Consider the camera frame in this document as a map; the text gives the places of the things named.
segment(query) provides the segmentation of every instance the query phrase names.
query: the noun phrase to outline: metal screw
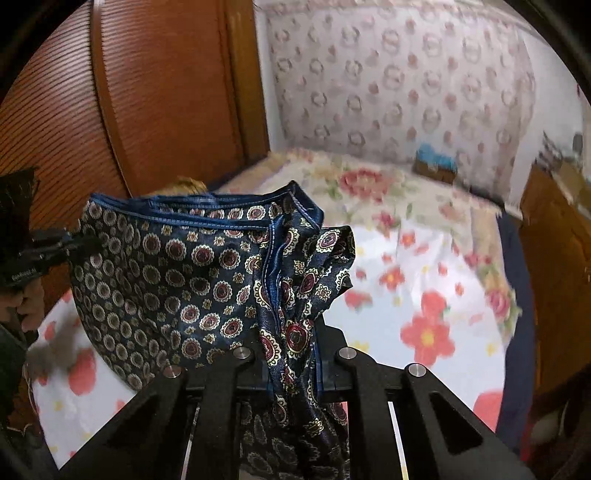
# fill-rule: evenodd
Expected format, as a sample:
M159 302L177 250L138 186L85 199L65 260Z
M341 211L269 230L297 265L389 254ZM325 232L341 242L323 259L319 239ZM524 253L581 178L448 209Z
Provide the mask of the metal screw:
M427 369L424 365L421 364L410 364L408 366L408 373L410 373L414 377L422 377L424 374L427 373Z
M166 378L177 378L182 372L183 369L178 365L169 365L162 371Z
M344 346L342 349L339 350L339 357L344 358L345 360L351 360L357 356L357 350L351 348L350 346Z
M240 360L245 360L251 356L251 350L247 346L239 346L232 352L234 356Z

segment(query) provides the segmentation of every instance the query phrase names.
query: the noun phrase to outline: navy patterned silk scarf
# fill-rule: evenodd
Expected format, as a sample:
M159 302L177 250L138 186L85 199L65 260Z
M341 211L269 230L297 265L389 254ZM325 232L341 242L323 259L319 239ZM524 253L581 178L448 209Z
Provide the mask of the navy patterned silk scarf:
M263 195L91 196L80 228L101 254L71 265L82 323L139 390L168 364L198 368L256 329L272 405L241 412L243 466L281 480L348 476L346 415L316 400L314 320L351 287L348 226L295 182Z

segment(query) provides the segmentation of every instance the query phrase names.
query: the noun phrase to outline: navy blue cloth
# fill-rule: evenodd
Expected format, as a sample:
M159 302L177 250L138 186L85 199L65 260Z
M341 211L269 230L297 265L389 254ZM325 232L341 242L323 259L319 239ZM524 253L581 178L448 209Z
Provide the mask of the navy blue cloth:
M70 266L82 324L106 364L139 390L162 368L200 368L261 341L273 402L241 408L243 468L281 480L348 477L342 405L316 397L314 321L351 287L350 227L295 182L268 195L93 194L80 228L102 251Z
M534 395L534 295L517 225L507 213L503 213L497 223L501 234L505 275L515 289L517 305L523 313L517 320L515 335L505 353L505 387L496 435L519 455L521 437Z

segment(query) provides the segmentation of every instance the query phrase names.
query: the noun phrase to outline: person's hand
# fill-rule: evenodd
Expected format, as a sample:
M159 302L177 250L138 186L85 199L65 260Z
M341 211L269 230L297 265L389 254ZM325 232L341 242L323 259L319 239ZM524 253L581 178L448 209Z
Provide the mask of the person's hand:
M23 332L37 330L43 317L45 308L43 303L43 285L41 279L36 278L17 293L0 293L0 322L10 321L10 307L16 308L19 315L24 316L21 327Z

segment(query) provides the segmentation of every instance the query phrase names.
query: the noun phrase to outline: wooden wardrobe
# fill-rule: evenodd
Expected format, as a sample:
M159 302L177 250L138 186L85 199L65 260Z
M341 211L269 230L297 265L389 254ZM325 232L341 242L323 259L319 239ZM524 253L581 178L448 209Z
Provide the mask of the wooden wardrobe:
M542 394L591 364L591 221L553 178L533 165L521 202L520 231L537 311Z
M39 167L32 228L71 228L92 192L219 184L266 155L250 2L79 3L0 96L0 173ZM68 285L65 266L44 279L47 307Z

